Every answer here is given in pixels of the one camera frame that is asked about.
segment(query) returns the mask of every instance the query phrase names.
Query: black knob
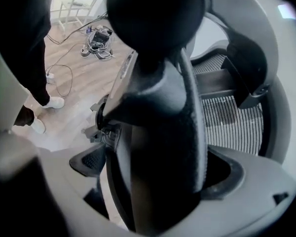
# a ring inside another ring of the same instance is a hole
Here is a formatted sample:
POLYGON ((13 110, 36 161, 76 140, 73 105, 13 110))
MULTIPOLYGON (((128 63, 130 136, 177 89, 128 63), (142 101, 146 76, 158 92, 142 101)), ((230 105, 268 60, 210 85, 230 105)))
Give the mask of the black knob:
POLYGON ((139 53, 165 56, 182 48, 199 28, 204 0, 107 0, 116 34, 139 53))

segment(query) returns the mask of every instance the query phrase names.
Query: black pants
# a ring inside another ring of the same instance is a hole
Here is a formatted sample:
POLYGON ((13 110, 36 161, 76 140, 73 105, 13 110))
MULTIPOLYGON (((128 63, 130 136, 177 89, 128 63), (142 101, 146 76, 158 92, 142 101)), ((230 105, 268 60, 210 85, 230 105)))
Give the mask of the black pants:
MULTIPOLYGON (((25 57, 20 59, 13 54, 2 52, 3 58, 8 67, 26 89, 42 106, 49 102, 49 94, 46 91, 46 72, 45 72, 45 42, 41 40, 25 57)), ((34 121, 34 112, 23 106, 16 118, 15 125, 31 125, 34 121)))

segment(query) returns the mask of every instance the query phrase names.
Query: white chair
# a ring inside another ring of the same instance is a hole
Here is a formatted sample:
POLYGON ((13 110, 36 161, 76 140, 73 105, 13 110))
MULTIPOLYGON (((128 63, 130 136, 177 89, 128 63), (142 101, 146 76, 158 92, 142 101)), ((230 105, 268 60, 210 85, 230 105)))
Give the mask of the white chair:
POLYGON ((81 2, 81 0, 62 1, 61 5, 60 5, 58 21, 59 21, 60 26, 63 28, 64 32, 66 31, 66 25, 68 24, 68 18, 70 17, 71 11, 76 10, 76 13, 75 13, 76 21, 73 21, 73 22, 79 22, 81 25, 84 25, 88 19, 88 16, 90 14, 92 7, 96 1, 97 0, 89 0, 88 1, 89 3, 81 2), (65 19, 65 23, 62 23, 61 22, 61 12, 64 10, 67 10, 68 13, 67 13, 67 16, 65 19), (83 23, 78 18, 78 13, 80 10, 87 10, 87 15, 85 16, 83 23))

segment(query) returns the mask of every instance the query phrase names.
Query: chair seat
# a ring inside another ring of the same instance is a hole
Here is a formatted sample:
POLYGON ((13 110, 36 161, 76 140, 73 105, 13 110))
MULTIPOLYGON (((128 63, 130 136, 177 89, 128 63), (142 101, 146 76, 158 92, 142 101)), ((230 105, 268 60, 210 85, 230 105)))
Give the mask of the chair seat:
MULTIPOLYGON (((71 1, 62 1, 62 3, 66 9, 70 9, 70 6, 72 5, 71 1)), ((91 6, 89 4, 77 5, 73 3, 73 5, 71 6, 71 10, 74 9, 91 9, 91 6)))

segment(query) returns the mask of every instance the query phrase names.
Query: wooden floor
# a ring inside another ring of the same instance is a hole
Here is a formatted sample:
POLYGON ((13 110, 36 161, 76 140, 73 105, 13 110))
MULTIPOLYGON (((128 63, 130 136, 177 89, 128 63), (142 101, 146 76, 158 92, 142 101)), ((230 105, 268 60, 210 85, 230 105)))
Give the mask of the wooden floor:
MULTIPOLYGON (((96 22, 93 26, 102 24, 110 27, 108 21, 96 22)), ((78 24, 69 24, 66 34, 77 29, 78 24)), ((58 25, 52 26, 49 33, 54 39, 62 40, 63 32, 58 25)), ((25 106, 31 108, 41 119, 46 132, 37 134, 29 126, 14 126, 13 131, 28 138, 37 147, 56 151, 66 148, 89 147, 90 142, 81 133, 81 130, 92 124, 90 107, 97 103, 102 96, 109 93, 115 77, 126 58, 130 48, 126 46, 116 35, 112 44, 114 58, 109 61, 101 61, 90 55, 82 58, 80 50, 85 42, 85 35, 74 33, 62 45, 52 43, 45 38, 45 67, 53 65, 73 45, 73 49, 60 60, 58 64, 69 66, 73 72, 73 85, 70 94, 65 98, 65 106, 61 109, 43 109, 38 102, 29 95, 25 106)), ((71 85, 71 72, 66 67, 54 67, 51 71, 55 75, 55 81, 62 95, 65 95, 71 85)), ((59 96, 54 85, 47 85, 47 91, 51 96, 59 96)), ((125 228, 114 202, 111 198, 106 170, 101 174, 101 185, 110 220, 125 228)))

